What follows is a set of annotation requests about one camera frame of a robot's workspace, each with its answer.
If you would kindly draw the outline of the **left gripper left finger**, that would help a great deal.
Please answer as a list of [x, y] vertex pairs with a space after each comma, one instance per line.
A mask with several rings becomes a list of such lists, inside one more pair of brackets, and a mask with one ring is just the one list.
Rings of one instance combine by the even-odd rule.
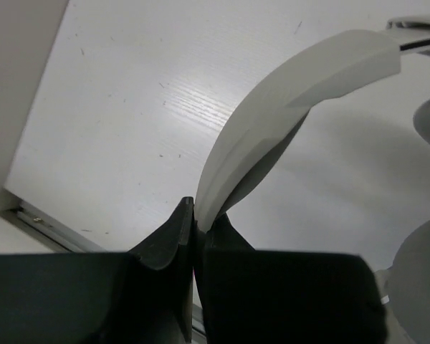
[[0, 343], [190, 343], [193, 212], [126, 252], [0, 254]]

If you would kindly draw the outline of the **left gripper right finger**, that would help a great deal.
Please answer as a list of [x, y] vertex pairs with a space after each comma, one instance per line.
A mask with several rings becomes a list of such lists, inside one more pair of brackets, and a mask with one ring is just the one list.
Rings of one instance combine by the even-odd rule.
[[359, 256], [253, 248], [218, 218], [196, 233], [209, 343], [384, 343], [386, 311]]

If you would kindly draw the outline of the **white grey headphones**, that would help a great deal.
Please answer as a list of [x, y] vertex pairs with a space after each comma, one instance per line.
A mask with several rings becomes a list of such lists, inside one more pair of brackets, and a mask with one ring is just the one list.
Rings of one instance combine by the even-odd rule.
[[384, 343], [430, 343], [430, 14], [324, 39], [239, 103], [202, 171], [197, 231], [361, 257]]

